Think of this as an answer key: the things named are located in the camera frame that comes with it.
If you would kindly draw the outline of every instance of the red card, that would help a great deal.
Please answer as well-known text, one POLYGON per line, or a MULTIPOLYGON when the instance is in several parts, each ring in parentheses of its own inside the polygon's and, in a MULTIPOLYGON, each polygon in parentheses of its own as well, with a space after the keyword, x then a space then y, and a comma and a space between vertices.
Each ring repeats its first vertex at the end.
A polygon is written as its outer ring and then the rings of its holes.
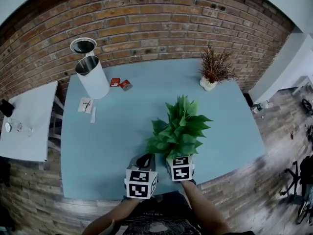
POLYGON ((119 86, 122 87, 124 91, 128 91, 130 88, 133 87, 132 84, 127 79, 121 84, 119 84, 119 86))
POLYGON ((110 83, 110 87, 118 87, 120 81, 121 81, 120 78, 112 78, 111 83, 110 83))

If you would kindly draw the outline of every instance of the white cube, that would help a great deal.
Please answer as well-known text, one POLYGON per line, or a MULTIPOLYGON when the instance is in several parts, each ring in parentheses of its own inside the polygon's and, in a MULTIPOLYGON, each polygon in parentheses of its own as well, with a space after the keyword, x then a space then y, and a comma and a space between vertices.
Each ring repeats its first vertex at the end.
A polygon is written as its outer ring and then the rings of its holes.
POLYGON ((194 171, 192 164, 192 155, 186 157, 178 157, 176 159, 166 159, 167 170, 172 177, 172 181, 191 180, 194 171))
POLYGON ((126 169, 124 182, 127 197, 150 199, 157 186, 157 172, 126 169))

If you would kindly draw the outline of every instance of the person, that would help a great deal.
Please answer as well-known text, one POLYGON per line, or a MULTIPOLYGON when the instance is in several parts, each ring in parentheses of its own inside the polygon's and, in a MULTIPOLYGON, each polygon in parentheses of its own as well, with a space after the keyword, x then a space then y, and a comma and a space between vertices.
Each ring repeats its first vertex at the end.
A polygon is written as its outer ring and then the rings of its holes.
MULTIPOLYGON (((222 214, 197 188, 194 181, 181 181, 190 206, 178 191, 162 200, 131 198, 90 223, 83 235, 233 235, 222 214)), ((253 232, 241 233, 253 235, 253 232)))

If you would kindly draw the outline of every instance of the wooden floor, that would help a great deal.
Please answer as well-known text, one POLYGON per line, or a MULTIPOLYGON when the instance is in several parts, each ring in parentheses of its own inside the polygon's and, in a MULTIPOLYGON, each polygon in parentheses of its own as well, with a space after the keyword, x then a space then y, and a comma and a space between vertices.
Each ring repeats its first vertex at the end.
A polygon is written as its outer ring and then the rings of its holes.
MULTIPOLYGON (((306 222, 295 225, 298 206, 280 196, 290 177, 283 173, 294 160, 312 153, 305 125, 313 119, 301 99, 313 99, 303 91, 291 96, 278 92, 273 106, 255 119, 266 154, 252 164, 201 185, 205 196, 223 212, 233 231, 253 230, 261 235, 306 235, 313 232, 306 222)), ((46 163, 10 160, 11 187, 0 186, 0 200, 16 221, 14 234, 81 234, 84 227, 111 210, 118 202, 79 201, 63 197, 60 153, 49 151, 46 163)))

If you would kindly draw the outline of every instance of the blue table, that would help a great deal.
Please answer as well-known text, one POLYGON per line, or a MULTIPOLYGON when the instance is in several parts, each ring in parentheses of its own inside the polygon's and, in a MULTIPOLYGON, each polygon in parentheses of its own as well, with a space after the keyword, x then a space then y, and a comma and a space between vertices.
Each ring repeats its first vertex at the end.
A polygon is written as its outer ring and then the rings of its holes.
MULTIPOLYGON (((65 197, 117 200, 125 195, 124 177, 130 159, 145 151, 153 136, 151 120, 168 121, 165 102, 178 95, 198 100, 198 114, 214 120, 199 138, 203 143, 194 156, 196 182, 204 183, 238 169, 265 152, 252 113, 237 83, 218 84, 210 92, 200 85, 198 59, 140 62, 105 68, 110 81, 119 77, 134 86, 120 87, 96 106, 95 123, 90 114, 77 112, 80 99, 88 97, 76 75, 69 82, 62 124, 61 169, 65 197)), ((174 191, 161 156, 156 157, 158 184, 155 194, 174 191)))

